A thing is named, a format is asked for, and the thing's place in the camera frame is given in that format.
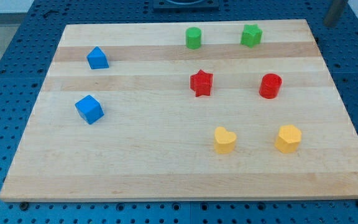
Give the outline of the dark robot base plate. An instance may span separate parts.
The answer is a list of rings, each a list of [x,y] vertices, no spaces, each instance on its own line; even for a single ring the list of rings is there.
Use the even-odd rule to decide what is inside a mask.
[[[152,0],[154,11],[218,9],[219,0]]]

